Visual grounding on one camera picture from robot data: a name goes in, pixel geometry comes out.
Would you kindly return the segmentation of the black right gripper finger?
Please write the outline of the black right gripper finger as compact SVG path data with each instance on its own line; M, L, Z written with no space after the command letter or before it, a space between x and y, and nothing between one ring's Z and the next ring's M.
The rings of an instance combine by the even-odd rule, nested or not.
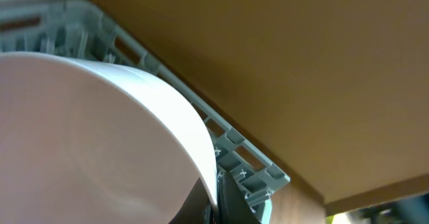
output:
M204 224L258 224L235 179L228 172L218 174L218 210L204 210Z

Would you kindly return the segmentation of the pink bowl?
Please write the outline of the pink bowl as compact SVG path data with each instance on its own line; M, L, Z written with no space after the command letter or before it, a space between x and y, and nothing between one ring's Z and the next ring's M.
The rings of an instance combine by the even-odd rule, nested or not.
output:
M196 183L216 209L208 130L160 78L49 54L1 55L2 223L169 223Z

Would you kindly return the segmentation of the grey dishwasher rack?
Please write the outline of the grey dishwasher rack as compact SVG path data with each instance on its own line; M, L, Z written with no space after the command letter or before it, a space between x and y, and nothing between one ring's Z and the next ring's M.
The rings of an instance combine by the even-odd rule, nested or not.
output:
M269 223L271 196L290 177L114 20L87 0L1 6L1 51L42 52L137 67L163 78L197 110L214 145L218 169L236 181L239 199L260 223Z

